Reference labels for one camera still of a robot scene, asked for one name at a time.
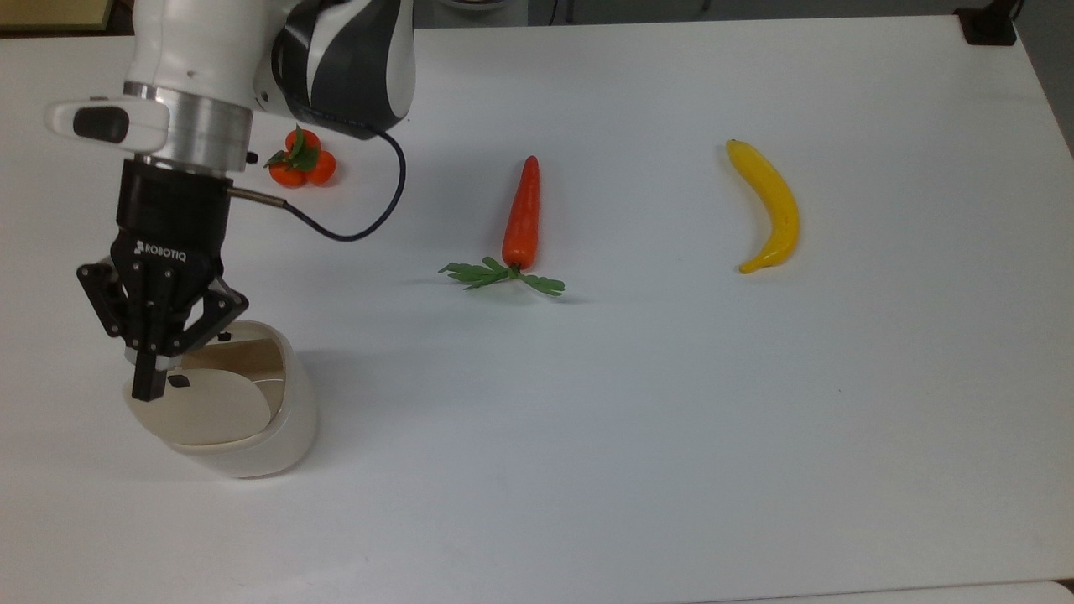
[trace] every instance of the black bracket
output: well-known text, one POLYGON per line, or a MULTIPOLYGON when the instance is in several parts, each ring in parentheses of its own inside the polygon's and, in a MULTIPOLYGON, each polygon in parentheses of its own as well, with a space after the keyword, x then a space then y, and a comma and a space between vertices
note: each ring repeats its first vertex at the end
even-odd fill
POLYGON ((993 0, 984 9, 955 9, 962 35, 974 46, 1014 46, 1018 34, 1011 17, 1021 0, 993 0))

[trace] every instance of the cherry tomato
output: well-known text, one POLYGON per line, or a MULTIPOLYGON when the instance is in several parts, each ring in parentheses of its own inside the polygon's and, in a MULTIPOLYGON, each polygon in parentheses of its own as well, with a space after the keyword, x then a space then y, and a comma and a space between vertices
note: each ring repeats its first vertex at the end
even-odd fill
MULTIPOLYGON (((302 129, 302 134, 306 141, 304 144, 306 148, 321 146, 321 140, 317 138, 317 134, 314 134, 313 132, 306 130, 305 128, 302 129)), ((287 135, 287 139, 285 140, 285 146, 287 146, 287 150, 289 153, 291 148, 294 147, 294 139, 297 135, 299 135, 297 129, 291 130, 291 133, 287 135)))
POLYGON ((306 175, 297 170, 291 170, 287 163, 274 163, 268 167, 268 175, 280 185, 293 189, 306 182, 306 175))
POLYGON ((332 174, 335 174, 335 156, 324 149, 321 149, 320 155, 317 157, 317 166, 315 166, 309 172, 306 172, 306 179, 319 187, 329 182, 332 174))

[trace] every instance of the tomato leaf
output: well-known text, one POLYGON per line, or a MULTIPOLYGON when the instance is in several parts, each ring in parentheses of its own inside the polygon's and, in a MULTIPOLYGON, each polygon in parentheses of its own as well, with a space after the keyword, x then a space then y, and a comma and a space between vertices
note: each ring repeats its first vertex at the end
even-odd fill
POLYGON ((291 149, 291 158, 288 163, 291 166, 292 170, 299 170, 300 172, 309 172, 317 167, 317 159, 321 155, 320 147, 305 147, 299 153, 294 153, 294 149, 299 148, 297 139, 295 139, 294 148, 291 149))
POLYGON ((278 150, 278 152, 274 153, 272 157, 268 158, 268 161, 266 161, 265 164, 262 166, 262 168, 268 168, 270 166, 275 166, 277 163, 284 163, 286 161, 287 161, 287 152, 285 152, 285 150, 278 150))
POLYGON ((294 145, 291 146, 291 157, 289 159, 294 160, 295 156, 306 148, 306 132, 297 124, 294 125, 294 145))

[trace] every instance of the table surface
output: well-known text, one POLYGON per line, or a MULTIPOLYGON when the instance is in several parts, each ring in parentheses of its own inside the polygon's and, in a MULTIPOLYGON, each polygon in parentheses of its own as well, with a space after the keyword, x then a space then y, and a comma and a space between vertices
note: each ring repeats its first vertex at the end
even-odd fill
MULTIPOLYGON (((121 156, 47 134, 130 39, 0 41, 0 586, 13 602, 700 602, 1074 574, 1074 161, 1024 48, 953 17, 417 32, 409 183, 357 244, 233 204, 224 263, 318 391, 293 471, 218 478, 142 430, 74 278, 121 156), (755 144, 802 240, 725 159, 755 144), (521 284, 495 255, 541 159, 521 284)), ((258 115, 253 150, 293 124, 258 115)), ((322 133, 338 230, 394 187, 322 133)), ((279 192, 259 169, 236 184, 279 192)))

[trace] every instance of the toy banana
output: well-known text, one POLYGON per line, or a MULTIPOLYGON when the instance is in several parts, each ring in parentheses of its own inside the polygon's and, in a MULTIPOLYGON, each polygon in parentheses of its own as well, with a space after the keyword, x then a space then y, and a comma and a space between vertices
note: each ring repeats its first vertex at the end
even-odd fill
POLYGON ((772 232, 760 253, 739 267, 739 272, 749 274, 757 269, 782 264, 798 245, 798 204, 790 187, 768 159, 748 143, 734 139, 727 141, 727 156, 738 173, 757 192, 772 220, 772 232))

